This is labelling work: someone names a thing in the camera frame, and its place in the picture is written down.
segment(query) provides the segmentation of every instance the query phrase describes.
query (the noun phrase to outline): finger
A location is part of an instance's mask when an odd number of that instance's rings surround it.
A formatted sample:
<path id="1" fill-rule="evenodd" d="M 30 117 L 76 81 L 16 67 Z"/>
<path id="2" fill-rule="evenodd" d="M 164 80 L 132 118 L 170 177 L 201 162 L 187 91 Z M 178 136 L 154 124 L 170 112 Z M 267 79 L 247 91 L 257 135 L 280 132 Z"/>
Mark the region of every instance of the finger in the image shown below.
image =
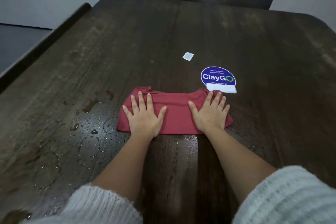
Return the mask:
<path id="1" fill-rule="evenodd" d="M 147 111 L 154 113 L 153 101 L 150 93 L 147 94 Z"/>
<path id="2" fill-rule="evenodd" d="M 139 112 L 139 107 L 137 105 L 137 101 L 135 100 L 135 96 L 131 95 L 131 102 L 132 102 L 132 110 L 133 114 L 136 114 Z"/>
<path id="3" fill-rule="evenodd" d="M 163 118 L 165 117 L 166 111 L 167 111 L 167 107 L 166 106 L 162 107 L 159 112 L 159 115 L 157 116 L 157 118 L 159 119 L 161 123 L 163 122 Z"/>
<path id="4" fill-rule="evenodd" d="M 224 108 L 225 102 L 226 102 L 226 97 L 223 96 L 223 97 L 222 97 L 222 101 L 219 103 L 217 109 L 219 109 L 220 111 L 222 111 L 223 108 Z"/>
<path id="5" fill-rule="evenodd" d="M 221 93 L 220 91 L 218 91 L 218 93 L 216 94 L 215 99 L 214 99 L 214 100 L 212 101 L 212 103 L 211 103 L 211 106 L 213 106 L 213 107 L 215 107 L 215 108 L 218 107 L 218 103 L 219 103 L 219 100 L 220 100 L 220 98 L 221 98 L 221 95 L 222 95 L 222 93 Z"/>
<path id="6" fill-rule="evenodd" d="M 123 105 L 123 110 L 124 110 L 124 113 L 126 114 L 127 116 L 127 119 L 129 120 L 133 115 L 132 113 L 128 110 L 128 108 L 126 106 Z"/>
<path id="7" fill-rule="evenodd" d="M 198 110 L 197 110 L 197 107 L 195 106 L 195 104 L 191 101 L 188 102 L 188 106 L 191 110 L 191 113 L 192 113 L 192 116 L 195 118 L 195 116 L 197 115 L 198 113 Z"/>
<path id="8" fill-rule="evenodd" d="M 140 111 L 146 110 L 146 105 L 145 105 L 144 97 L 143 97 L 141 91 L 139 91 L 138 97 L 139 97 L 139 109 L 140 109 Z"/>
<path id="9" fill-rule="evenodd" d="M 230 110 L 230 105 L 227 105 L 223 110 L 223 113 L 225 113 L 225 116 L 227 116 L 229 110 Z"/>
<path id="10" fill-rule="evenodd" d="M 210 91 L 206 99 L 204 100 L 203 106 L 210 106 L 213 92 Z"/>

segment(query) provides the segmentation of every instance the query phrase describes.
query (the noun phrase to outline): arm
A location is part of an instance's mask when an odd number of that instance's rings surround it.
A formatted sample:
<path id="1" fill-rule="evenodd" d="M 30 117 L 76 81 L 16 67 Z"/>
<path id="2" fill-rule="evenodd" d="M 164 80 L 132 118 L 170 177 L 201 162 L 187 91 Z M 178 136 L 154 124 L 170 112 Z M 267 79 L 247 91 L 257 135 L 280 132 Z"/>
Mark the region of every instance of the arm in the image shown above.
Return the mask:
<path id="1" fill-rule="evenodd" d="M 230 106 L 224 108 L 225 96 L 219 102 L 221 92 L 211 103 L 212 95 L 212 92 L 208 94 L 199 111 L 191 101 L 188 104 L 197 128 L 209 138 L 238 201 L 242 203 L 276 169 L 225 132 Z"/>
<path id="2" fill-rule="evenodd" d="M 131 137 L 91 183 L 92 186 L 111 190 L 129 201 L 135 201 L 141 185 L 142 169 L 149 143 L 159 134 L 167 107 L 158 115 L 154 114 L 152 97 L 147 95 L 147 107 L 139 91 L 139 107 L 131 96 L 133 114 L 123 106 L 131 128 Z"/>

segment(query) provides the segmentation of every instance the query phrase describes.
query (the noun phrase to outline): white knit sweater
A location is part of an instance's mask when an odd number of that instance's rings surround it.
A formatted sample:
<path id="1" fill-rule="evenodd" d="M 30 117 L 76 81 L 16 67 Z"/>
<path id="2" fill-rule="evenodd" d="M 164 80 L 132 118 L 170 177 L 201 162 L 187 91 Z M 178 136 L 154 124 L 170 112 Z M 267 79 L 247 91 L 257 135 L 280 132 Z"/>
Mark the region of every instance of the white knit sweater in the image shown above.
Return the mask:
<path id="1" fill-rule="evenodd" d="M 29 223 L 125 224 L 142 223 L 142 218 L 127 199 L 84 185 L 59 216 Z M 302 167 L 285 167 L 248 195 L 233 220 L 237 223 L 336 223 L 336 190 Z"/>

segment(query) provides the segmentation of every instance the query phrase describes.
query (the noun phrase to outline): white paper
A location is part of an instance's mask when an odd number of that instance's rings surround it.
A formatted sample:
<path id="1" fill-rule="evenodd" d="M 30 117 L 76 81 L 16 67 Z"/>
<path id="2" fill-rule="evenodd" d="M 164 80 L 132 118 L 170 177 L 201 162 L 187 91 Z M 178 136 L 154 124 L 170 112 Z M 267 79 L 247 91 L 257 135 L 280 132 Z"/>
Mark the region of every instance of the white paper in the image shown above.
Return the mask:
<path id="1" fill-rule="evenodd" d="M 185 60 L 190 61 L 191 58 L 192 58 L 193 56 L 194 56 L 194 55 L 193 55 L 192 53 L 190 53 L 190 52 L 186 52 L 186 53 L 183 55 L 182 58 L 184 58 Z"/>
<path id="2" fill-rule="evenodd" d="M 225 93 L 237 93 L 236 87 L 234 85 L 207 83 L 207 89 L 210 91 L 220 90 Z"/>

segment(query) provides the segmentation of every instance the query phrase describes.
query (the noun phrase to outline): red cloth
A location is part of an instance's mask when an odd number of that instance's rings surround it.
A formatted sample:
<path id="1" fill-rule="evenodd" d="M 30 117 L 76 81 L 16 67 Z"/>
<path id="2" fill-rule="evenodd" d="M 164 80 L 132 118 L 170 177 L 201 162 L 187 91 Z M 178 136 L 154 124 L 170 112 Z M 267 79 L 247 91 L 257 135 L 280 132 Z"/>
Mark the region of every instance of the red cloth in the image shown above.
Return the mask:
<path id="1" fill-rule="evenodd" d="M 128 110 L 132 111 L 131 95 L 135 96 L 136 102 L 139 103 L 138 92 L 141 91 L 145 102 L 147 102 L 147 93 L 152 95 L 154 112 L 159 114 L 162 107 L 167 106 L 167 111 L 163 120 L 160 134 L 169 135 L 197 135 L 203 134 L 199 131 L 194 123 L 191 111 L 188 106 L 188 101 L 191 100 L 200 110 L 209 91 L 207 89 L 200 89 L 193 93 L 165 93 L 161 91 L 152 90 L 151 87 L 136 87 L 128 96 L 124 105 Z M 216 96 L 218 90 L 214 91 L 213 97 Z M 230 114 L 227 115 L 225 127 L 232 125 L 233 120 Z M 118 119 L 118 131 L 130 132 L 128 120 L 123 108 L 120 108 Z"/>

